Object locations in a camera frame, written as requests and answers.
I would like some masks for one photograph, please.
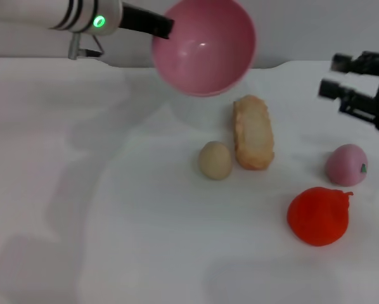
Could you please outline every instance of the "bread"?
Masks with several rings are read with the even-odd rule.
[[[247,170],[265,170],[274,159],[274,136],[267,106],[247,95],[233,103],[234,149],[238,163]]]

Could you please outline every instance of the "black stripe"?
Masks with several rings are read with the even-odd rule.
[[[77,11],[75,12],[74,18],[69,25],[67,25],[65,28],[63,28],[63,30],[69,30],[70,28],[72,28],[77,23],[78,19],[81,16],[82,5],[83,5],[83,0],[78,0]]]
[[[73,6],[74,6],[74,0],[68,0],[68,8],[67,8],[67,11],[65,13],[63,20],[58,25],[56,25],[55,27],[52,27],[51,28],[52,30],[59,29],[68,21],[68,19],[70,18],[71,12],[73,10]]]
[[[93,15],[92,15],[90,21],[88,22],[88,24],[82,30],[79,30],[78,33],[85,32],[87,29],[89,29],[91,27],[91,25],[93,24],[93,22],[95,20],[97,13],[98,13],[98,0],[94,0]]]

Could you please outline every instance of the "pink bowl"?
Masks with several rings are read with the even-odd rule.
[[[256,33],[233,0],[183,0],[166,14],[175,20],[170,39],[153,39],[161,77],[192,96],[213,96],[233,87],[253,63]]]

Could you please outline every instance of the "green light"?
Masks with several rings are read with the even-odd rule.
[[[98,16],[94,20],[94,26],[95,27],[103,27],[105,25],[105,17],[104,16]]]

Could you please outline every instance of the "white wall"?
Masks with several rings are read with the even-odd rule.
[[[259,31],[256,66],[329,60],[336,52],[379,51],[379,0],[239,1]],[[127,2],[163,13],[177,0]],[[0,23],[0,56],[66,56],[69,39],[69,33]],[[149,35],[119,30],[101,41],[108,53],[107,63],[151,66]],[[85,42],[92,45],[88,38]]]

